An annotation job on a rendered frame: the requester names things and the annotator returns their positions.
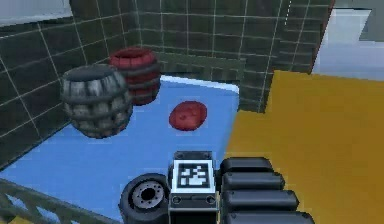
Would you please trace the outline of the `red barrel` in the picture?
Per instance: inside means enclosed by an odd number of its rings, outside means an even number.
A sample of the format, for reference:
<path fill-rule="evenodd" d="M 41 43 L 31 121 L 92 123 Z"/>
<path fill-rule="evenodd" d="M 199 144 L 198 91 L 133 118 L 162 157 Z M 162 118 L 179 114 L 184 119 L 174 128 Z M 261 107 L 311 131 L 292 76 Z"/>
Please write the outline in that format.
<path fill-rule="evenodd" d="M 160 63 L 148 48 L 129 47 L 112 53 L 109 64 L 123 76 L 135 106 L 153 102 L 160 89 Z"/>

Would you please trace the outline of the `blue table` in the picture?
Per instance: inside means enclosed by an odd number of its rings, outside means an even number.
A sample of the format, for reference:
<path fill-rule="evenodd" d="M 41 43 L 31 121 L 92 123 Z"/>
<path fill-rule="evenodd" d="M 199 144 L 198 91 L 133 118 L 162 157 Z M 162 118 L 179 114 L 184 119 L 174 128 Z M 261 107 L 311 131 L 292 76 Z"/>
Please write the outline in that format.
<path fill-rule="evenodd" d="M 195 131 L 168 123 L 183 101 L 208 109 Z M 223 159 L 238 103 L 235 85 L 164 76 L 156 100 L 135 108 L 119 134 L 93 139 L 68 125 L 0 171 L 0 214 L 35 224 L 121 224 L 120 194 L 133 178 L 166 173 L 178 150 L 208 150 Z"/>

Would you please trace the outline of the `red round disc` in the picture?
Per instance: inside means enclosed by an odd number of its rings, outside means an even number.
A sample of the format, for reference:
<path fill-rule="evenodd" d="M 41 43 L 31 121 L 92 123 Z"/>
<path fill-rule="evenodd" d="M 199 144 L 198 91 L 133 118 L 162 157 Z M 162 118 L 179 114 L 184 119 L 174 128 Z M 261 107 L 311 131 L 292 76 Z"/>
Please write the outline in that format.
<path fill-rule="evenodd" d="M 198 101 L 183 101 L 171 111 L 169 124 L 179 131 L 195 131 L 206 120 L 207 107 Z"/>

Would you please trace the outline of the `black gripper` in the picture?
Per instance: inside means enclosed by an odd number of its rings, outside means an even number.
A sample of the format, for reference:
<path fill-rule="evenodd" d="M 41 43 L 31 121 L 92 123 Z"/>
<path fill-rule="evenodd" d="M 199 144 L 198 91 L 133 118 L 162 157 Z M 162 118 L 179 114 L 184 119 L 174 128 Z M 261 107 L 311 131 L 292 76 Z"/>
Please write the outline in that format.
<path fill-rule="evenodd" d="M 169 192 L 163 174 L 148 173 L 131 180 L 119 202 L 124 224 L 169 224 Z"/>

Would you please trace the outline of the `grey barrel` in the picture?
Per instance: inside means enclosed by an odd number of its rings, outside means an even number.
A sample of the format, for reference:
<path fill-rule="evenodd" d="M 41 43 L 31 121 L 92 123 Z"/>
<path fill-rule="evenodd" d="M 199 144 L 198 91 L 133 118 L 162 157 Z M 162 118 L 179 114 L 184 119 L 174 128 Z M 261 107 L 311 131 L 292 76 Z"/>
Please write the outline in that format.
<path fill-rule="evenodd" d="M 133 97 L 123 76 L 108 64 L 65 72 L 61 99 L 72 126 L 89 138 L 117 135 L 127 127 L 133 112 Z"/>

